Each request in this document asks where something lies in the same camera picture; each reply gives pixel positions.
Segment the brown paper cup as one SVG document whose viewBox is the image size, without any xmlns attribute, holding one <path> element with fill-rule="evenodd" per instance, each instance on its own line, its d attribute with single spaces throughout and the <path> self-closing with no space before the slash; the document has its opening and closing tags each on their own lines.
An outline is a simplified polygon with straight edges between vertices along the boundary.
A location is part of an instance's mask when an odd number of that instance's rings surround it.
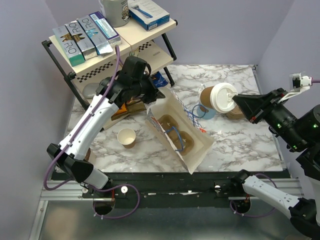
<svg viewBox="0 0 320 240">
<path fill-rule="evenodd" d="M 214 86 L 205 87 L 201 92 L 199 96 L 200 103 L 205 106 L 206 108 L 214 109 L 212 103 L 211 103 L 211 92 Z"/>
<path fill-rule="evenodd" d="M 131 149 L 136 144 L 136 133 L 131 128 L 123 128 L 117 134 L 118 142 L 126 149 Z"/>
</svg>

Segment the brown cardboard cup carrier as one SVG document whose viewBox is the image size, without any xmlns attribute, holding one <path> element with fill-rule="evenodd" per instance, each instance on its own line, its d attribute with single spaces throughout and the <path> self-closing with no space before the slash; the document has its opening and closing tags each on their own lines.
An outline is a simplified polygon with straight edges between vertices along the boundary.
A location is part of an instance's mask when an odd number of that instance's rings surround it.
<svg viewBox="0 0 320 240">
<path fill-rule="evenodd" d="M 174 144 L 176 152 L 185 156 L 193 149 L 195 141 L 187 132 L 179 130 L 178 122 L 171 115 L 165 114 L 157 121 Z"/>
</svg>

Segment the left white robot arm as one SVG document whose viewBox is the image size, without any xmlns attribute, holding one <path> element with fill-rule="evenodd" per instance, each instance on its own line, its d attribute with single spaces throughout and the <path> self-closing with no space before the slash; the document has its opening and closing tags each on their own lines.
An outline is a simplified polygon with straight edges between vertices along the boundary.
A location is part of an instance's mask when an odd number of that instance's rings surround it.
<svg viewBox="0 0 320 240">
<path fill-rule="evenodd" d="M 107 77 L 99 83 L 91 104 L 73 130 L 59 144 L 52 143 L 47 148 L 54 166 L 72 180 L 93 186 L 93 191 L 101 198 L 110 194 L 110 179 L 92 163 L 85 161 L 85 156 L 105 123 L 124 103 L 139 98 L 149 104 L 164 98 L 146 73 L 150 70 L 151 66 L 145 60 L 136 56 L 127 57 L 114 78 Z"/>
</svg>

